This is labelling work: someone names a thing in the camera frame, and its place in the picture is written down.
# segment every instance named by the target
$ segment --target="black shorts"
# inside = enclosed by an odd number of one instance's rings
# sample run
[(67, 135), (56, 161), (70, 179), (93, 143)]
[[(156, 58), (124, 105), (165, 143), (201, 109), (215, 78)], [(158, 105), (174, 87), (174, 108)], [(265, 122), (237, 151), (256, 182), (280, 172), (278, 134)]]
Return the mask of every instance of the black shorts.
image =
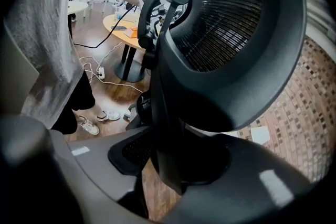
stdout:
[(73, 110), (90, 109), (96, 101), (92, 95), (91, 85), (84, 71), (78, 81), (69, 101), (65, 105), (61, 115), (51, 129), (60, 131), (62, 134), (72, 134), (77, 129), (77, 120)]

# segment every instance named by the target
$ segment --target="mosaic tile floor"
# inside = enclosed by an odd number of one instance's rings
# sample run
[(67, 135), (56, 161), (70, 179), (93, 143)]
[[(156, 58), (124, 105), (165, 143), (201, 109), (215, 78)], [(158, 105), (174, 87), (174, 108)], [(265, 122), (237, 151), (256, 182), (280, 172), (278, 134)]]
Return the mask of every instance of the mosaic tile floor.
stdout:
[(328, 171), (336, 137), (336, 64), (306, 37), (299, 62), (277, 100), (238, 131), (252, 140), (251, 127), (268, 126), (265, 146), (311, 181)]

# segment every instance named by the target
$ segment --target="wooden tabletop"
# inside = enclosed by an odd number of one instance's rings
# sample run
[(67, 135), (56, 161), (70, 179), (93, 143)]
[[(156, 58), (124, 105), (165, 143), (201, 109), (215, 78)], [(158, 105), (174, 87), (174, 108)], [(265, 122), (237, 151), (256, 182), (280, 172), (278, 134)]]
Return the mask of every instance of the wooden tabletop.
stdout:
[[(110, 32), (112, 30), (112, 26), (114, 26), (116, 23), (117, 23), (118, 20), (114, 20), (114, 14), (112, 15), (109, 15), (109, 16), (106, 16), (103, 20), (103, 24), (104, 24), (104, 27), (107, 29), (108, 32)], [(132, 26), (134, 26), (134, 23), (131, 23), (131, 22), (128, 22), (128, 21), (125, 21), (125, 20), (121, 20), (119, 23), (118, 23), (118, 26), (125, 26), (126, 28), (131, 28)], [(139, 50), (142, 50), (142, 51), (145, 51), (145, 49), (141, 48), (139, 46), (139, 43), (138, 43), (138, 39), (137, 38), (129, 38), (128, 36), (125, 35), (124, 31), (113, 31), (112, 34), (119, 38), (120, 41), (124, 42), (125, 44), (135, 48), (135, 49), (139, 49)]]
[(79, 1), (69, 1), (68, 2), (68, 15), (81, 12), (82, 10), (86, 9), (88, 4), (85, 2)]

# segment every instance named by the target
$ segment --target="shoe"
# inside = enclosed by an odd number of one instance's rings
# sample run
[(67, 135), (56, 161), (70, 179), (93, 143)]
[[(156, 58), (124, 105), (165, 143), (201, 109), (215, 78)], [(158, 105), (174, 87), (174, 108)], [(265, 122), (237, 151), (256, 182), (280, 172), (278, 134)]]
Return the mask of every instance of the shoe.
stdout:
[(97, 116), (98, 121), (107, 121), (107, 120), (116, 121), (120, 119), (120, 114), (118, 112), (107, 112), (105, 110), (103, 110), (103, 112), (105, 113), (106, 116), (103, 118)]
[(99, 134), (99, 128), (95, 126), (92, 122), (90, 122), (86, 117), (80, 116), (84, 119), (83, 122), (78, 123), (78, 125), (82, 126), (82, 128), (92, 135)]

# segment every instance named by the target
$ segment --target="mesh backrest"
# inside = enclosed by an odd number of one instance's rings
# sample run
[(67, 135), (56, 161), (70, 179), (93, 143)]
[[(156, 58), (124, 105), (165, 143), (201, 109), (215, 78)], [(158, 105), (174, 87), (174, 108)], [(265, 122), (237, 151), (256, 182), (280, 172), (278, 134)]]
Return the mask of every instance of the mesh backrest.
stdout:
[(187, 19), (171, 29), (172, 38), (194, 70), (215, 70), (249, 41), (261, 6), (262, 0), (192, 0)]

